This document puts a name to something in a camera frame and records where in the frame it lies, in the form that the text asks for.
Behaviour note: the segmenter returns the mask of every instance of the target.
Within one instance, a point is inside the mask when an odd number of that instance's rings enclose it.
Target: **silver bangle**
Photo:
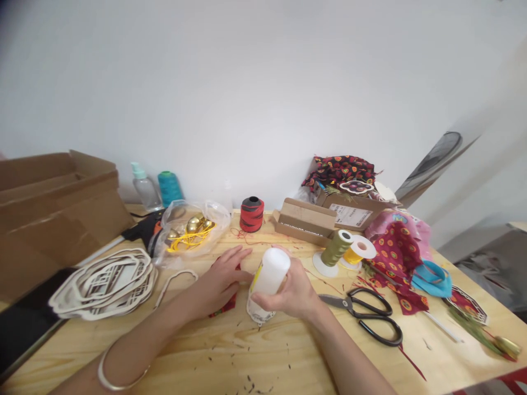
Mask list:
[[[107,390],[110,390],[110,391],[124,391],[124,390],[128,390],[130,388],[132,388],[135,384],[139,383],[140,380],[145,376],[145,374],[147,373],[148,369],[150,369],[150,365],[148,365],[147,369],[143,372],[143,374],[141,375],[140,378],[138,378],[136,381],[134,381],[133,383],[131,383],[130,385],[127,385],[127,386],[123,386],[123,387],[117,387],[117,386],[114,386],[112,383],[110,383],[108,381],[108,379],[104,376],[104,368],[103,368],[103,365],[104,365],[104,360],[106,359],[106,356],[108,355],[108,352],[110,351],[110,349],[113,347],[113,345],[115,343],[117,343],[117,340],[114,341],[112,344],[110,344],[110,347],[108,347],[106,349],[106,351],[104,352],[103,356],[101,357],[100,359],[100,362],[99,362],[99,369],[97,370],[97,376],[99,378],[99,382],[100,384],[106,388]]]

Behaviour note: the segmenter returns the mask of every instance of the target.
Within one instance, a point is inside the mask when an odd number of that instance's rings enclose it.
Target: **olive green thread spool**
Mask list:
[[[335,277],[339,273],[337,262],[353,243],[353,235],[347,230],[339,230],[333,235],[324,252],[313,255],[313,264],[318,272],[326,277]]]

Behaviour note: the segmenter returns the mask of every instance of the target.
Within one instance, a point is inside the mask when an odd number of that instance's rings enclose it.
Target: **black thread spool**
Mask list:
[[[258,232],[264,220],[264,202],[251,196],[242,202],[240,228],[247,233]]]

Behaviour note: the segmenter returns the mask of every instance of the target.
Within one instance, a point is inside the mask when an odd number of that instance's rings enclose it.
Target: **pink fabric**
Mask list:
[[[364,231],[368,240],[372,240],[379,234],[384,234],[388,226],[393,222],[402,222],[410,231],[421,252],[421,259],[433,261],[430,252],[430,226],[419,218],[414,217],[404,208],[387,208],[369,225]]]

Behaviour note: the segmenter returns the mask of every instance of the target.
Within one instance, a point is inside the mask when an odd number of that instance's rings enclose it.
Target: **open cardboard box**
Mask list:
[[[333,237],[337,213],[288,197],[282,210],[275,210],[273,217],[276,232],[327,247]]]
[[[399,205],[359,196],[353,196],[350,201],[341,194],[326,195],[318,185],[315,187],[315,194],[317,206],[328,208],[337,214],[337,228],[359,232],[364,231],[384,209]]]
[[[134,224],[114,163],[77,151],[0,161],[0,299],[16,300]]]

